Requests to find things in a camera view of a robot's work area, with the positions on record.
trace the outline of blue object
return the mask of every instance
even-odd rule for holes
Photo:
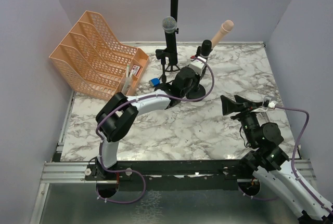
[[[149,81],[149,84],[153,87],[156,87],[160,84],[160,80],[158,78],[153,78],[152,80]]]

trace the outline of gray wall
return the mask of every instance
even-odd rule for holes
[[[306,109],[310,123],[301,151],[310,157],[321,193],[333,201],[333,0],[292,0],[267,44],[286,106]],[[289,113],[296,137],[302,113]]]
[[[29,223],[70,88],[48,56],[71,24],[59,0],[0,0],[0,216]]]
[[[231,19],[225,41],[268,41],[291,0],[179,0],[179,41],[211,38]],[[60,0],[74,24],[85,10],[101,13],[120,41],[164,41],[162,19],[170,0]]]

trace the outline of round stand base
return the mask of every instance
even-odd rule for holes
[[[206,90],[202,85],[198,85],[198,88],[194,88],[189,91],[189,93],[186,95],[186,98],[188,99],[197,99],[201,98],[204,95],[206,95]]]

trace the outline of wire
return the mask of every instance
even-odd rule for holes
[[[249,143],[247,142],[247,143],[245,143],[245,139],[244,139],[244,137],[241,135],[241,127],[240,127],[240,129],[239,129],[239,134],[240,134],[240,137],[243,139],[243,141],[244,141],[244,147],[245,148],[248,148],[249,147]]]
[[[130,104],[130,103],[133,103],[133,102],[136,102],[136,101],[141,101],[141,100],[144,100],[144,99],[147,99],[147,98],[152,98],[152,97],[165,97],[165,98],[170,98],[170,99],[175,99],[175,100],[180,100],[180,101],[186,101],[186,102],[198,102],[198,101],[201,101],[202,99],[204,99],[205,97],[207,97],[213,90],[214,88],[214,84],[215,84],[215,79],[214,79],[214,74],[213,74],[213,71],[212,69],[209,67],[209,65],[201,60],[201,59],[198,59],[198,58],[194,58],[196,60],[199,60],[200,62],[202,62],[209,70],[211,76],[212,76],[212,86],[211,88],[209,89],[209,91],[202,97],[200,98],[197,98],[197,99],[185,99],[185,98],[178,98],[178,97],[174,97],[174,96],[170,96],[170,95],[165,95],[165,94],[157,94],[157,95],[146,95],[146,96],[143,96],[141,98],[138,98],[138,99],[133,99],[133,100],[130,100],[130,101],[127,101],[123,104],[121,104],[120,106],[118,106],[117,108],[115,108],[113,111],[111,111],[98,125],[97,125],[97,128],[96,128],[96,134],[101,138],[102,142],[100,143],[99,145],[99,160],[100,160],[100,164],[102,166],[102,168],[106,171],[106,172],[109,172],[109,173],[123,173],[123,172],[133,172],[133,173],[136,173],[137,175],[139,175],[142,179],[142,182],[143,182],[143,190],[142,190],[142,193],[139,195],[138,198],[132,200],[132,201],[126,201],[126,202],[121,202],[121,201],[115,201],[115,200],[111,200],[111,199],[108,199],[108,198],[103,198],[100,196],[99,192],[98,192],[98,189],[96,188],[96,193],[98,195],[98,198],[97,199],[102,199],[104,201],[107,201],[107,202],[113,202],[113,203],[118,203],[118,204],[130,204],[130,203],[134,203],[134,202],[137,202],[138,200],[140,200],[144,194],[145,194],[145,191],[146,191],[146,181],[145,181],[145,178],[144,176],[136,171],[136,170],[109,170],[105,167],[104,163],[103,163],[103,157],[102,157],[102,149],[103,149],[103,143],[104,143],[104,137],[103,135],[99,132],[99,129],[100,127],[105,123],[105,121],[111,117],[113,114],[115,114],[117,111],[119,111],[121,108],[123,108],[124,106]]]
[[[296,178],[299,178],[299,175],[298,175],[298,173],[295,169],[295,156],[296,156],[296,153],[297,153],[297,147],[298,147],[298,145],[300,144],[300,141],[301,141],[301,137],[302,137],[302,135],[305,131],[306,126],[309,123],[310,114],[305,110],[296,109],[296,108],[287,108],[287,107],[283,107],[283,106],[276,106],[275,108],[279,108],[279,109],[287,110],[287,111],[303,112],[303,113],[306,114],[305,123],[304,123],[303,128],[301,129],[301,132],[299,133],[299,135],[298,135],[298,137],[295,141],[295,146],[293,148],[292,157],[291,157],[291,170],[294,173],[294,175],[296,176]],[[333,216],[333,212],[328,207],[325,206],[325,204],[311,191],[311,189],[308,188],[308,186],[304,183],[304,181],[301,178],[299,178],[298,181],[305,188],[305,190],[316,200],[316,202],[318,202],[319,205],[323,209],[328,211]]]
[[[91,159],[89,160],[89,162],[88,162],[88,166],[89,166],[89,168],[90,168],[91,171],[92,171],[92,167],[91,167],[90,163],[91,163],[92,160],[95,159],[95,158],[96,158],[96,157],[91,158]]]

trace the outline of white marble tabletop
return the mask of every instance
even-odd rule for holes
[[[140,46],[150,56],[150,64],[142,77],[137,95],[153,91],[148,81],[161,75],[155,49],[165,46]],[[196,53],[197,46],[178,46],[178,65],[185,66]],[[220,95],[232,98],[238,94],[253,101],[265,95],[280,100],[278,88],[263,45],[218,45],[209,60],[214,77],[213,92],[201,102],[181,102],[168,109],[143,114],[136,118],[129,133],[120,141],[118,160],[207,160],[239,159],[250,149],[239,135],[240,123],[222,116]],[[201,84],[207,89],[211,75],[207,70]],[[96,114],[105,101],[77,94],[61,161],[88,161],[98,153],[99,138],[95,134]],[[292,154],[294,139],[286,113],[274,110],[259,115],[260,124],[270,120],[278,124],[285,141],[280,147]]]

